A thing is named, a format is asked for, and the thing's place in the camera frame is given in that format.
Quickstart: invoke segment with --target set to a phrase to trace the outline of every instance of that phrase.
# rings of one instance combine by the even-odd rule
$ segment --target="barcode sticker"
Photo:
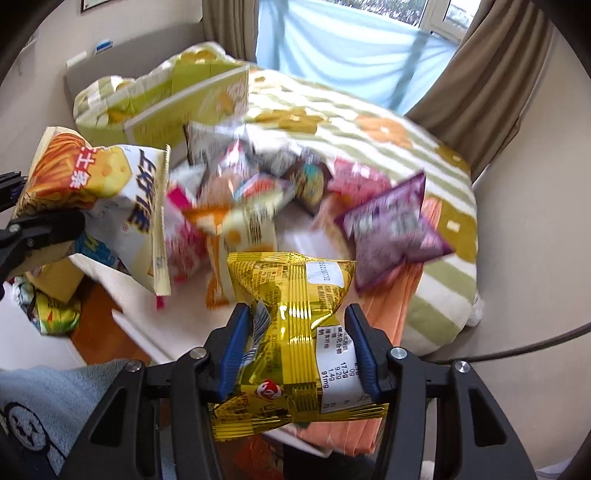
[[[256,304],[255,314],[252,317],[252,341],[251,347],[242,357],[242,367],[249,365],[256,356],[259,346],[261,345],[262,338],[265,336],[269,325],[271,324],[271,315],[269,310],[265,307],[262,300]]]
[[[337,262],[308,262],[306,263],[306,279],[309,283],[336,285],[345,287],[345,279]]]

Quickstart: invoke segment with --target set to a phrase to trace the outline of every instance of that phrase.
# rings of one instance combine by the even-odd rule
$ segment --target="wooden floor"
[[[150,363],[150,358],[121,330],[111,310],[121,311],[102,285],[85,278],[77,291],[82,302],[79,326],[70,338],[89,365],[116,358],[137,358]]]

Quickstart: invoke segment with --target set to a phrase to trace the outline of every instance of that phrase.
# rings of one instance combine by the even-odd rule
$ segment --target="pink snack bag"
[[[359,205],[392,188],[390,179],[383,173],[361,163],[335,159],[335,174],[328,183],[330,192],[348,197],[351,205]]]
[[[206,235],[191,225],[181,211],[192,205],[180,186],[171,188],[164,200],[166,256],[173,285],[187,281],[207,264]],[[164,298],[156,297],[158,310],[164,308]]]

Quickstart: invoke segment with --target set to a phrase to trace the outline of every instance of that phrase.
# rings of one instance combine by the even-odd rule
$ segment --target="white wall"
[[[591,321],[591,80],[559,34],[513,142],[476,183],[483,323],[440,355],[489,353]],[[591,428],[591,335],[478,364],[534,465]]]
[[[66,60],[109,38],[134,38],[176,23],[198,22],[200,0],[116,0],[80,14],[80,0],[64,0],[40,27],[40,37],[0,85],[1,171],[28,171],[45,127],[74,127],[66,101]]]

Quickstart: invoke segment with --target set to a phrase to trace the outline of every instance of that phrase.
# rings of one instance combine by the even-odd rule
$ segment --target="white table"
[[[296,251],[318,258],[338,258],[323,233],[310,232],[311,222],[311,217],[301,208],[288,205],[275,221],[279,250]],[[103,285],[122,310],[122,313],[113,310],[115,322],[159,364],[174,361],[191,348],[202,346],[212,330],[228,322],[233,310],[233,306],[216,310],[205,307],[209,269],[175,287],[174,295],[166,299],[165,307],[158,311],[154,294],[130,276],[82,255],[73,255],[70,258],[89,277]],[[280,442],[289,443],[315,455],[330,454],[329,450],[302,442],[281,429],[267,433]]]

